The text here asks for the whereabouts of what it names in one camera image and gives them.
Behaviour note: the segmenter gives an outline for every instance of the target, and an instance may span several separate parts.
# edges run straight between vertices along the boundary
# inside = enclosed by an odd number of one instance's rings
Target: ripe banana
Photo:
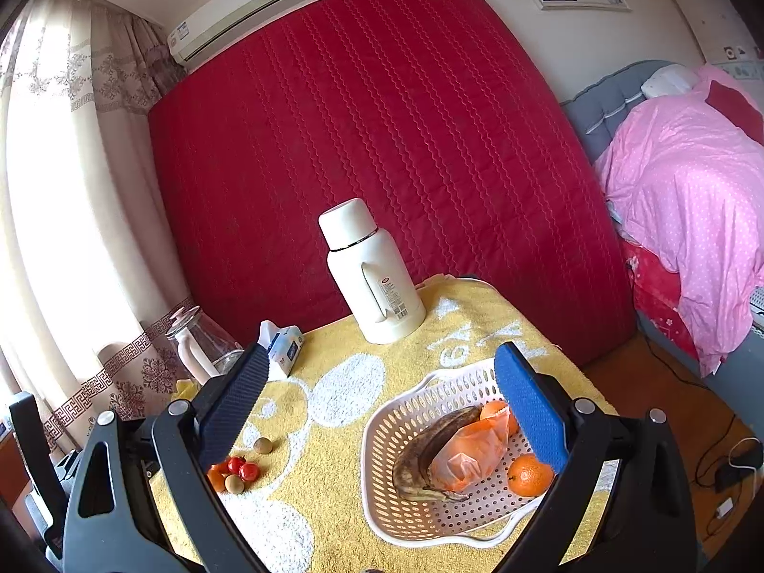
[[[393,486],[403,499],[413,502],[434,502],[469,496],[453,491],[440,491],[429,484],[428,469],[433,459],[456,432],[480,418],[480,406],[463,407],[430,424],[404,447],[393,464]]]

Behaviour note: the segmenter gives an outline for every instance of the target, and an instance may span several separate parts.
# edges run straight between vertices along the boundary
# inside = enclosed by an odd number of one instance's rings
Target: power cord
[[[635,313],[635,315],[637,317],[637,329],[642,334],[642,337],[645,339],[645,344],[647,344],[647,348],[650,351],[650,354],[652,354],[652,357],[656,358],[656,360],[658,360],[658,362],[662,363],[671,372],[671,374],[675,377],[675,379],[677,381],[679,381],[679,382],[681,382],[681,383],[683,383],[684,385],[687,385],[687,386],[693,386],[693,387],[701,388],[702,390],[707,390],[708,392],[712,392],[712,390],[708,386],[704,386],[704,384],[702,384],[700,382],[691,381],[689,379],[685,379],[684,377],[681,377],[679,375],[679,373],[677,373],[673,369],[673,367],[671,367],[671,364],[669,364],[667,361],[665,361],[660,356],[658,356],[658,354],[656,354],[656,352],[652,349],[652,344],[650,342],[650,339],[647,337],[647,333],[645,332],[645,329],[642,326],[642,322],[639,320],[639,313],[637,311],[637,300],[636,300],[636,297],[634,296],[634,287],[635,287],[635,284],[636,284],[636,281],[637,281],[637,274],[635,273],[635,271],[634,271],[634,269],[632,268],[631,265],[627,264],[626,268],[628,269],[628,273],[629,273],[629,276],[630,276],[630,279],[631,279],[631,305],[634,308],[634,313]],[[695,465],[695,475],[694,475],[693,482],[695,484],[697,484],[698,487],[700,487],[700,488],[713,489],[715,487],[715,485],[713,483],[706,484],[706,483],[702,482],[701,479],[703,477],[705,477],[705,475],[708,474],[709,471],[711,471],[712,469],[718,467],[719,461],[723,461],[723,459],[726,458],[727,459],[727,463],[729,463],[732,467],[740,467],[742,469],[750,469],[750,470],[753,471],[753,485],[751,487],[752,488],[752,494],[751,495],[752,495],[752,501],[753,501],[753,499],[755,498],[755,495],[756,495],[756,479],[755,479],[755,477],[756,477],[757,469],[755,467],[752,467],[752,466],[739,466],[739,465],[735,465],[732,462],[732,451],[735,450],[735,448],[737,448],[743,442],[747,442],[747,441],[751,441],[751,440],[759,441],[758,438],[755,438],[755,437],[746,437],[746,438],[741,439],[739,442],[737,442],[734,446],[732,446],[730,448],[730,451],[727,453],[726,456],[722,455],[720,457],[717,457],[708,467],[706,467],[705,470],[703,470],[702,472],[700,471],[700,466],[703,465],[703,461],[704,461],[705,457],[707,457],[709,455],[709,453],[711,453],[711,451],[713,451],[713,449],[715,447],[719,446],[719,444],[721,442],[723,442],[725,440],[725,438],[727,438],[727,436],[730,434],[730,431],[732,430],[732,425],[735,423],[735,418],[736,417],[737,416],[735,415],[735,413],[732,413],[732,417],[730,418],[730,423],[727,425],[727,428],[724,430],[723,435],[720,438],[718,438],[716,442],[713,442],[713,444],[711,444],[708,448],[706,448],[704,453],[698,459],[698,462]],[[719,534],[719,532],[721,532],[721,530],[727,524],[727,522],[732,517],[732,515],[734,514],[734,511],[736,510],[737,504],[740,503],[740,497],[743,494],[743,484],[742,484],[742,482],[739,483],[738,486],[739,486],[739,488],[737,490],[736,496],[732,500],[732,507],[731,507],[730,511],[724,517],[721,517],[721,523],[718,526],[716,526],[714,529],[711,529],[711,525],[713,524],[713,521],[716,520],[716,519],[719,519],[719,517],[714,515],[712,518],[709,519],[708,523],[706,524],[706,536],[705,536],[705,538],[703,540],[701,540],[701,542],[706,542],[711,537],[717,536]]]
[[[722,435],[720,438],[717,439],[716,442],[713,442],[708,448],[706,448],[706,451],[700,456],[698,459],[698,463],[695,465],[695,476],[694,476],[694,484],[697,484],[698,487],[702,487],[704,489],[713,489],[714,485],[713,483],[705,484],[700,481],[702,477],[704,477],[706,474],[708,474],[709,471],[711,471],[713,468],[717,466],[717,463],[724,459],[725,457],[722,455],[721,457],[717,457],[711,465],[705,468],[702,472],[700,471],[700,466],[703,464],[703,460],[705,457],[708,456],[708,453],[710,453],[715,447],[719,446],[721,442],[723,442],[727,436],[730,434],[730,431],[732,430],[732,425],[735,423],[735,414],[732,414],[732,418],[730,418],[730,423],[727,425],[727,428],[724,431],[724,435]]]
[[[736,467],[739,470],[751,470],[751,472],[753,472],[753,480],[751,481],[751,503],[753,503],[753,500],[756,497],[756,473],[759,469],[752,465],[735,465],[735,463],[732,462],[732,451],[743,442],[759,442],[761,444],[761,440],[758,437],[744,437],[730,448],[730,452],[727,454],[727,463],[730,464],[730,467]]]
[[[718,444],[719,442],[721,442],[722,439],[720,439],[718,442],[716,442],[714,444],[714,446],[716,444]],[[756,497],[756,473],[759,471],[759,469],[757,467],[752,466],[752,465],[735,465],[735,463],[732,462],[732,452],[735,450],[735,448],[740,446],[740,444],[742,444],[743,442],[759,442],[759,443],[761,443],[761,440],[758,437],[744,437],[743,439],[741,439],[739,442],[737,442],[734,446],[732,446],[730,448],[730,451],[727,453],[726,457],[722,456],[722,457],[717,458],[717,460],[714,461],[713,464],[711,464],[709,467],[707,467],[705,472],[703,472],[700,476],[704,476],[704,474],[708,473],[709,469],[711,469],[712,467],[716,466],[716,463],[718,463],[718,461],[721,461],[721,460],[723,460],[725,458],[727,459],[727,463],[729,465],[731,465],[731,467],[737,467],[738,469],[743,469],[743,470],[751,470],[751,472],[753,473],[753,476],[752,476],[752,479],[751,479],[751,502],[753,502],[753,500]],[[695,483],[698,484],[700,487],[703,487],[703,488],[712,488],[713,487],[713,485],[705,485],[705,484],[701,484],[699,482],[699,480],[698,480],[698,466],[696,466],[696,468],[695,468]],[[730,508],[729,512],[724,517],[720,518],[720,517],[717,517],[716,515],[714,515],[712,518],[710,518],[708,520],[708,523],[706,524],[706,536],[700,542],[706,542],[712,536],[717,536],[719,534],[719,532],[721,532],[721,530],[727,524],[727,522],[732,518],[732,515],[734,514],[734,512],[735,512],[735,510],[737,508],[738,503],[740,503],[740,498],[743,496],[743,482],[742,482],[742,480],[737,484],[737,486],[738,486],[737,493],[736,493],[735,497],[733,497],[733,499],[732,499],[732,507]],[[711,525],[713,524],[713,521],[716,520],[716,519],[721,519],[721,523],[712,530],[711,529]]]
[[[740,496],[743,493],[743,485],[741,483],[738,483],[738,489],[736,496],[732,499],[732,508],[730,509],[730,512],[727,513],[724,517],[721,517],[721,523],[716,526],[713,530],[711,529],[711,525],[714,520],[719,519],[716,515],[714,515],[712,518],[708,520],[708,523],[706,524],[706,536],[700,540],[700,542],[705,543],[708,541],[711,537],[717,536],[719,532],[724,528],[724,526],[727,525],[727,522],[732,519],[732,515],[735,514],[735,510],[737,507],[737,503],[740,502]]]
[[[691,381],[689,379],[685,379],[684,377],[680,377],[679,373],[677,373],[672,367],[669,362],[658,356],[654,350],[652,350],[652,344],[650,342],[650,339],[647,338],[647,333],[645,332],[645,329],[642,326],[642,322],[639,321],[639,313],[637,312],[637,300],[634,296],[634,286],[637,282],[637,274],[634,272],[634,269],[632,269],[631,265],[626,265],[626,268],[629,270],[629,275],[631,276],[631,306],[634,308],[634,312],[637,316],[637,329],[639,330],[639,333],[642,334],[642,338],[645,339],[645,343],[647,344],[647,348],[652,354],[653,358],[656,358],[658,362],[662,363],[667,369],[671,371],[671,374],[674,375],[677,381],[682,382],[686,386],[694,386],[696,388],[701,388],[702,390],[708,390],[711,392],[711,390],[708,388],[708,386],[704,386],[702,383],[698,381]]]

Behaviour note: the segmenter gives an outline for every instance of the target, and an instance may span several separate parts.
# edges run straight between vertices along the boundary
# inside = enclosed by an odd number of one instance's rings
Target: plastic bag
[[[460,428],[429,466],[430,484],[463,491],[485,480],[501,462],[509,444],[508,410]]]

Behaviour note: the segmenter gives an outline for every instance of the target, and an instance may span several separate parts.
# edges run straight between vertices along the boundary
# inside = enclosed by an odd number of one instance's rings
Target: black cable
[[[639,313],[637,312],[637,301],[634,297],[634,285],[637,281],[637,275],[634,273],[634,269],[632,269],[630,266],[626,265],[626,268],[629,269],[629,273],[631,275],[631,306],[634,308],[634,313],[637,317],[637,329],[642,334],[642,337],[645,339],[645,343],[647,344],[647,348],[652,354],[653,358],[656,358],[658,362],[662,363],[667,369],[671,371],[671,374],[674,375],[674,377],[677,379],[677,381],[682,382],[684,385],[687,386],[694,386],[696,388],[701,388],[702,390],[708,390],[711,392],[708,386],[704,386],[702,383],[699,383],[697,381],[690,381],[689,379],[684,379],[683,377],[679,376],[679,373],[677,373],[672,367],[669,362],[658,356],[654,350],[652,350],[652,344],[650,343],[650,339],[647,338],[647,333],[645,332],[644,328],[642,327],[642,322],[639,321]]]
[[[641,323],[641,321],[639,321],[639,313],[637,312],[637,301],[636,301],[636,298],[634,296],[634,285],[635,285],[635,283],[637,281],[637,275],[634,273],[634,269],[632,269],[631,266],[626,265],[626,268],[629,270],[629,274],[631,275],[631,305],[634,308],[635,315],[637,316],[637,329],[642,334],[642,337],[645,339],[645,342],[647,344],[647,348],[650,351],[650,353],[652,354],[652,357],[656,358],[656,360],[658,360],[667,369],[669,369],[671,371],[671,374],[674,375],[674,377],[677,379],[677,381],[680,381],[680,382],[684,383],[685,385],[702,388],[702,390],[707,390],[708,392],[713,393],[713,390],[711,390],[708,386],[704,386],[702,383],[699,383],[697,381],[690,381],[688,379],[684,379],[683,377],[680,377],[679,374],[671,367],[671,364],[669,364],[664,359],[660,358],[660,356],[658,356],[656,354],[656,352],[654,352],[654,350],[652,350],[652,344],[650,344],[650,339],[647,338],[647,333],[645,333],[645,330],[642,327],[642,323]],[[719,461],[721,461],[722,459],[727,458],[727,456],[723,456],[723,457],[717,458],[716,460],[713,461],[713,463],[711,463],[711,465],[706,467],[706,469],[703,470],[702,472],[700,472],[700,466],[703,463],[703,460],[705,459],[705,457],[707,457],[708,454],[715,447],[719,446],[719,444],[721,442],[723,442],[725,440],[725,438],[730,434],[730,431],[732,430],[732,424],[735,423],[735,418],[736,417],[737,416],[735,415],[735,412],[732,412],[732,417],[730,418],[730,424],[727,425],[727,428],[725,429],[724,434],[720,438],[718,438],[716,442],[713,442],[713,444],[711,444],[708,448],[706,448],[704,453],[698,459],[698,463],[695,465],[695,475],[694,475],[694,480],[693,480],[693,482],[695,484],[697,484],[698,487],[702,487],[704,489],[713,489],[714,488],[713,484],[702,483],[700,481],[700,479],[703,478],[706,474],[708,474],[708,472],[711,471],[712,467],[716,467],[717,463],[719,463]]]
[[[715,447],[719,446],[719,444],[721,442],[723,442],[725,440],[725,438],[727,438],[727,436],[730,434],[730,431],[732,430],[732,425],[735,423],[735,418],[736,417],[737,416],[734,413],[732,413],[732,418],[730,420],[730,424],[727,425],[727,429],[724,431],[724,435],[722,435],[720,438],[717,439],[716,442],[713,442],[713,444],[711,444],[708,448],[706,448],[706,451],[698,459],[698,463],[695,465],[695,476],[694,476],[694,480],[693,480],[694,484],[697,484],[698,487],[702,487],[704,489],[713,489],[713,483],[712,484],[704,484],[704,483],[702,483],[700,481],[700,478],[702,478],[703,476],[708,474],[708,472],[711,470],[711,468],[715,467],[720,459],[726,459],[727,455],[724,455],[723,457],[717,458],[716,461],[714,461],[711,465],[706,467],[706,469],[703,470],[702,472],[700,472],[700,465],[703,463],[703,460],[708,455],[708,453],[711,452]]]

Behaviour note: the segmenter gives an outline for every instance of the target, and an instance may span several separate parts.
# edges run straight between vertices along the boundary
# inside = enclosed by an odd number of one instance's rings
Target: metal screw
[[[589,399],[576,399],[574,407],[578,413],[583,413],[584,415],[594,413],[596,409],[596,405]]]
[[[650,416],[650,419],[656,424],[663,424],[666,421],[666,414],[663,413],[662,409],[650,409],[650,413],[648,415]]]
[[[173,402],[170,403],[170,406],[167,407],[167,412],[170,415],[183,415],[189,410],[189,402],[187,400],[173,400]]]
[[[107,424],[111,424],[114,421],[114,412],[112,412],[111,409],[106,409],[106,411],[101,412],[98,414],[97,423],[101,426],[106,426]]]

